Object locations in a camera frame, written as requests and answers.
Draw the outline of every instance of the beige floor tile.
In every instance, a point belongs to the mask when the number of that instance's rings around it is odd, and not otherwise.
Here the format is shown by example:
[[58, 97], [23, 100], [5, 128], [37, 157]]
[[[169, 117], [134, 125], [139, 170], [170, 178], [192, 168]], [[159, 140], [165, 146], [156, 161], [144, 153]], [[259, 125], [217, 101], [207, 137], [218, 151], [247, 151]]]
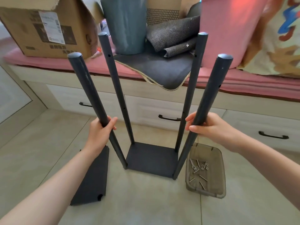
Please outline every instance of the beige floor tile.
[[88, 120], [46, 110], [0, 149], [0, 217], [39, 186]]
[[[246, 159], [206, 138], [199, 143], [222, 151], [227, 188], [224, 199], [201, 196], [203, 225], [299, 223], [300, 212]], [[299, 154], [284, 154], [300, 161]]]
[[[174, 147], [177, 132], [132, 125], [135, 140]], [[65, 151], [46, 179], [58, 171], [83, 146], [88, 123]], [[130, 140], [123, 122], [115, 131], [126, 157]], [[124, 170], [110, 148], [106, 196], [101, 202], [69, 206], [60, 224], [201, 224], [200, 196], [185, 188], [185, 166], [178, 180]]]

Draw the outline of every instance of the pink storage box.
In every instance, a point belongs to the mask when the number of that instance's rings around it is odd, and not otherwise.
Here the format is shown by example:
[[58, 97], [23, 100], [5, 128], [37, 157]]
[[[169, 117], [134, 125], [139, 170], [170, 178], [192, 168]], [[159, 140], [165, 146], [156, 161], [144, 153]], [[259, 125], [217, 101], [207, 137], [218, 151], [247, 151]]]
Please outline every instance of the pink storage box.
[[208, 33], [202, 66], [212, 68], [217, 55], [233, 56], [231, 68], [244, 56], [267, 0], [202, 0], [200, 31]]

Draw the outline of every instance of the white drawer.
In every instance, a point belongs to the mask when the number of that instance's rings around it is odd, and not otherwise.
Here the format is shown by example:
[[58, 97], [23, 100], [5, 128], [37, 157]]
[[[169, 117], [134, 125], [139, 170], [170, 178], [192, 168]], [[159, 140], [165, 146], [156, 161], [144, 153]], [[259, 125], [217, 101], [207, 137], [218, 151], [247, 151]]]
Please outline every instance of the white drawer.
[[[83, 89], [57, 85], [47, 85], [47, 87], [64, 110], [96, 116], [92, 107], [82, 106], [79, 104], [83, 103], [83, 105], [91, 105]], [[119, 120], [123, 120], [117, 95], [101, 91], [98, 91], [98, 94], [107, 115], [111, 117], [118, 117]]]
[[234, 128], [272, 148], [300, 152], [298, 120], [232, 110], [227, 110], [223, 119]]
[[[131, 122], [178, 131], [180, 121], [161, 119], [159, 116], [162, 115], [164, 118], [174, 120], [181, 118], [183, 103], [129, 95], [126, 95], [125, 98]], [[190, 113], [193, 113], [197, 109], [198, 106], [191, 105]], [[212, 108], [211, 112], [215, 112], [222, 117], [225, 110]]]

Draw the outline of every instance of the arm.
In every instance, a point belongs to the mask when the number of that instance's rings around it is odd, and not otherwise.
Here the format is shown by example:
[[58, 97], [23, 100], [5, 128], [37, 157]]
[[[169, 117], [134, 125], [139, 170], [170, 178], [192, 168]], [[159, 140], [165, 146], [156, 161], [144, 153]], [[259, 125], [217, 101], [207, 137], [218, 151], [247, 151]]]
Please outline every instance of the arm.
[[242, 155], [300, 210], [300, 165], [233, 128], [217, 114], [209, 113], [203, 126], [193, 126], [195, 114], [186, 118], [186, 130], [204, 135]]
[[0, 220], [0, 225], [58, 224], [88, 168], [108, 142], [111, 129], [116, 129], [116, 121], [116, 117], [111, 119], [105, 128], [102, 128], [98, 118], [92, 121], [83, 150], [7, 213]]

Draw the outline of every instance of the pink mattress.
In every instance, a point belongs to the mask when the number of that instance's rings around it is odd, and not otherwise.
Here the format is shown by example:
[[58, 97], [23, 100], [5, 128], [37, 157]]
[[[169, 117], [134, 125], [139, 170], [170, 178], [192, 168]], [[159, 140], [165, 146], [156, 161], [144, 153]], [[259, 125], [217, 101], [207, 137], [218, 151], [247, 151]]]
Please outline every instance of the pink mattress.
[[[67, 59], [52, 59], [42, 57], [26, 57], [16, 48], [4, 57], [10, 64], [33, 66], [55, 70], [72, 70]], [[91, 73], [109, 75], [104, 56], [86, 60]], [[134, 70], [116, 63], [120, 77], [143, 79]], [[197, 80], [197, 87], [204, 88], [210, 76], [211, 69], [201, 68]], [[278, 76], [255, 75], [245, 71], [230, 69], [221, 86], [221, 90], [228, 93], [268, 97], [300, 102], [300, 79], [282, 78]]]

